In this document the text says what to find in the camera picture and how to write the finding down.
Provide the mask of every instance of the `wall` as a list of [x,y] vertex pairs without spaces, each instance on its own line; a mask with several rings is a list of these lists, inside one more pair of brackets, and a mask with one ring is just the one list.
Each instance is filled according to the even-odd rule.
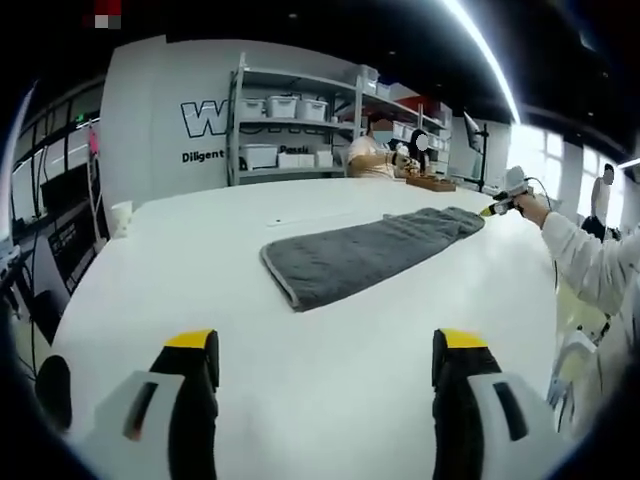
[[577,221],[581,183],[582,148],[572,143],[564,142],[562,178],[560,179],[560,190],[558,193],[558,199],[562,200],[559,212],[574,223]]
[[[485,183],[499,187],[502,185],[504,172],[507,168],[507,158],[511,144],[511,127],[503,123],[484,120],[477,120],[477,123],[480,128],[486,123],[489,131]],[[449,173],[457,173],[458,175],[472,178],[474,164],[478,155],[476,151],[469,148],[464,119],[462,117],[453,117]]]
[[624,208],[620,230],[626,232],[640,225],[640,185],[627,179],[624,191]]
[[[308,50],[239,40],[167,44],[156,37],[114,51],[102,108],[101,174],[105,206],[134,206],[227,185],[226,159],[183,162],[183,153],[225,150],[230,74],[246,52],[250,66],[337,77],[352,64]],[[211,101],[219,115],[190,138],[183,106]]]

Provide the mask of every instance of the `black ceiling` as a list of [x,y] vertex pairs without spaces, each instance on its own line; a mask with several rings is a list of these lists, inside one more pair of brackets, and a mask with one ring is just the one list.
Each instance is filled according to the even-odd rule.
[[[579,131],[586,125],[633,151],[640,124],[639,92],[634,91],[640,61],[629,49],[635,27],[634,17],[627,18],[632,13],[625,11],[628,0],[608,0],[606,15],[595,0],[459,1],[500,61],[525,121],[602,143],[602,138]],[[308,48],[375,66],[388,80],[454,109],[464,107],[482,118],[510,118],[487,63],[440,0],[125,0],[122,31],[81,28],[82,14],[91,12],[92,4],[68,12],[60,24],[45,18],[40,31],[32,30],[38,40],[18,47],[15,59],[21,68],[13,81],[24,83],[34,74],[42,78],[31,110],[105,73],[118,45],[164,33],[169,41],[241,38]],[[611,11],[615,8],[618,14]],[[601,53],[583,46],[578,28]],[[33,45],[40,47],[34,51]],[[527,115],[524,105],[555,115]]]

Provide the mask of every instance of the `computer screen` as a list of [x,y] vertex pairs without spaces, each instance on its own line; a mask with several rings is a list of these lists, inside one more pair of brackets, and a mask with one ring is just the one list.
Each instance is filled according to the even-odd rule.
[[41,185],[42,204],[51,213],[64,213],[89,198],[87,166],[80,165]]
[[467,138],[469,140],[469,148],[476,152],[482,152],[480,146],[480,127],[473,121],[467,112],[464,112],[464,125],[467,128]]

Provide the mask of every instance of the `ceiling light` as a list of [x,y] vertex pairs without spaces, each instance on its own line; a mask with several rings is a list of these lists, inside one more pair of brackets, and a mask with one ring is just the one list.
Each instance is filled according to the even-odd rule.
[[487,60],[487,63],[489,63],[489,66],[493,70],[493,74],[498,80],[498,84],[500,85],[502,94],[504,95],[505,100],[507,101],[507,105],[509,105],[509,109],[511,110],[513,121],[519,124],[520,113],[518,113],[516,102],[513,98],[513,93],[509,88],[509,83],[507,82],[507,78],[504,76],[504,73],[502,72],[502,68],[500,68],[500,64],[498,63],[498,59],[491,51],[491,48],[489,48],[489,44],[482,36],[482,33],[480,33],[480,30],[478,30],[478,27],[476,27],[475,23],[473,23],[473,20],[471,20],[471,17],[469,16],[469,14],[458,3],[458,0],[440,0],[440,1],[449,9],[449,11],[462,24],[462,26],[465,28],[467,33],[476,42],[476,45],[478,45],[478,48],[480,48],[480,51],[484,55],[484,58]]
[[636,158],[635,160],[630,160],[628,162],[621,163],[620,165],[618,165],[618,168],[629,168],[635,165],[640,165],[640,158]]

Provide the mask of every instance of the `white shirt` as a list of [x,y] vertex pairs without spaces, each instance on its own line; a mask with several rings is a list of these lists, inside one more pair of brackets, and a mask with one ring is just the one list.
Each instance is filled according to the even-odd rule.
[[596,178],[593,188],[596,185],[600,186],[598,197],[596,198],[596,217],[600,220],[602,225],[607,225],[607,211],[609,210],[609,195],[611,193],[611,187],[604,183],[602,177]]
[[633,320],[640,281],[640,232],[620,242],[600,243],[562,215],[550,213],[542,238],[578,298],[612,316],[611,328],[589,359],[585,374],[574,381],[571,426],[573,435],[582,437],[618,386],[634,337],[640,337],[640,325]]
[[[376,142],[373,138],[365,135],[364,137],[356,138],[349,146],[349,152],[347,155],[348,163],[351,160],[360,155],[378,155],[390,153],[388,145],[383,145]],[[354,172],[355,176],[361,178],[395,178],[394,167],[391,163],[382,165],[376,165],[375,167],[369,167],[364,171]]]

